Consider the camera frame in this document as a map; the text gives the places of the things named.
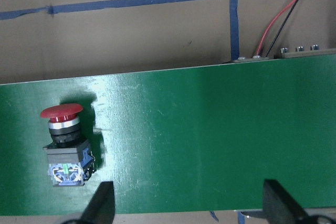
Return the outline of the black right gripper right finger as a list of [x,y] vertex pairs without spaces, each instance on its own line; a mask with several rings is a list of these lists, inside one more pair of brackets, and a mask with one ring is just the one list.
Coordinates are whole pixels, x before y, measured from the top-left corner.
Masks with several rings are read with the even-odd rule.
[[269,223],[303,223],[309,218],[307,212],[275,179],[264,180],[262,203]]

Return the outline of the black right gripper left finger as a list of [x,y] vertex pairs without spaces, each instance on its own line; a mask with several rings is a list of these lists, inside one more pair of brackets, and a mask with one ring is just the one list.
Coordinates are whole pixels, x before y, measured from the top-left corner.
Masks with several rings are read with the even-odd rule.
[[113,181],[101,182],[77,223],[113,223],[114,216]]

